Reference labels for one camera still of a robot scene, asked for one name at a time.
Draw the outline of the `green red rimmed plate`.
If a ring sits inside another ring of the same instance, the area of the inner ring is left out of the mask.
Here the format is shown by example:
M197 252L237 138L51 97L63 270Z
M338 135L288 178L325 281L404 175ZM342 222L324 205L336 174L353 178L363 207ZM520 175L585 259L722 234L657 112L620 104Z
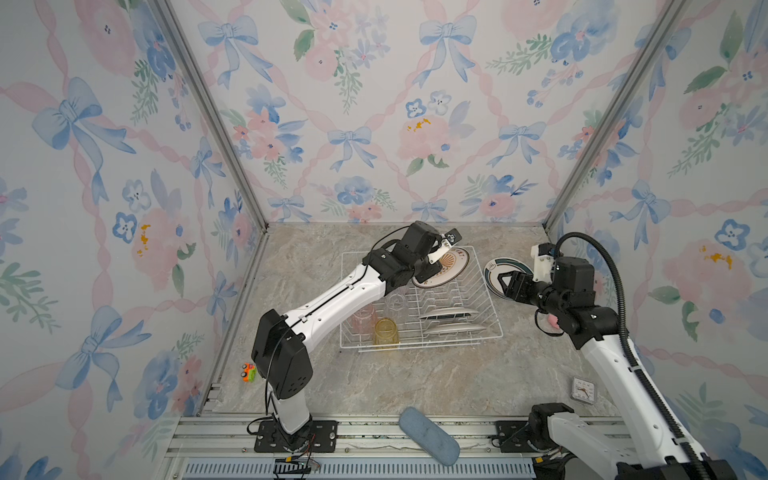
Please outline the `green red rimmed plate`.
M511 272L533 274L532 269L525 263L509 257L497 257L490 260L484 267L483 275L489 290L496 296L504 298L504 291L499 276Z

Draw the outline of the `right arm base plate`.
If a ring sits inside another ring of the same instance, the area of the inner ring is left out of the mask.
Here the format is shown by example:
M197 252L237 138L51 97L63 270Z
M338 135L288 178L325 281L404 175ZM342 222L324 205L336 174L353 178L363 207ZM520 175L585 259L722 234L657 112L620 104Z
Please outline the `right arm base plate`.
M501 453L535 453L531 444L531 427L528 421L500 420L495 422L496 434L492 444Z

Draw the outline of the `orange sunburst plate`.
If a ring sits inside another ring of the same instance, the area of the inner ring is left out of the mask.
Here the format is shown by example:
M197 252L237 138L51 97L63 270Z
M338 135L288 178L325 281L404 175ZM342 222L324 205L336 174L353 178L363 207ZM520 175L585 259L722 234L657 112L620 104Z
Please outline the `orange sunburst plate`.
M441 270L435 275L424 281L412 279L412 283L417 288L431 289L446 285L458 278L469 265L471 259L470 253L461 247L455 247L449 250L439 260Z

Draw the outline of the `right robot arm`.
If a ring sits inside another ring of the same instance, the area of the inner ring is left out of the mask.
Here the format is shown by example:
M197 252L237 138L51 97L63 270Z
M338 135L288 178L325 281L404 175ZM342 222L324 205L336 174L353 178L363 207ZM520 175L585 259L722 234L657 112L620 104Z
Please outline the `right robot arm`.
M563 403L532 407L528 441L561 447L603 479L733 479L734 469L693 438L637 359L620 310L598 306L594 268L586 260L547 260L541 271L502 273L504 295L551 314L574 348L596 371L618 407L632 440L620 447Z

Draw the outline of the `green red banded plate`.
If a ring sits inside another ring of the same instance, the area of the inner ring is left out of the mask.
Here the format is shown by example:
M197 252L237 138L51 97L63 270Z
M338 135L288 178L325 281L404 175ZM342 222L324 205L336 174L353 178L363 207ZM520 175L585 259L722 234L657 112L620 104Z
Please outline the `green red banded plate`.
M479 312L475 309L466 307L446 307L434 309L430 312L423 313L419 316L420 320L444 320L444 319L460 319L468 318L478 315Z

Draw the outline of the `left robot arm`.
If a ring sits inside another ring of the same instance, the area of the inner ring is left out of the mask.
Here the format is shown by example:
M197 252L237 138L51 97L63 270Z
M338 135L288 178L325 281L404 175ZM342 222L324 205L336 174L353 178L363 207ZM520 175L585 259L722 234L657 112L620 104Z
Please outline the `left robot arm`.
M360 263L340 282L313 300L259 320L251 359L265 381L265 411L278 431L296 437L308 430L312 416L305 387L313 375L310 353L338 325L361 308L415 279L424 282L441 269L440 259L461 239L415 221L374 242Z

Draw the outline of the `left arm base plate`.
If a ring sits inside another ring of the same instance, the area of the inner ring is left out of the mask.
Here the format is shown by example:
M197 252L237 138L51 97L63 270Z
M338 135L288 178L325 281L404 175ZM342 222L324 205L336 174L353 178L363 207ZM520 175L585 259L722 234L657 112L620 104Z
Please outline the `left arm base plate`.
M334 420L310 420L296 433L286 433L275 420L266 420L255 431L256 453L334 453L339 423Z

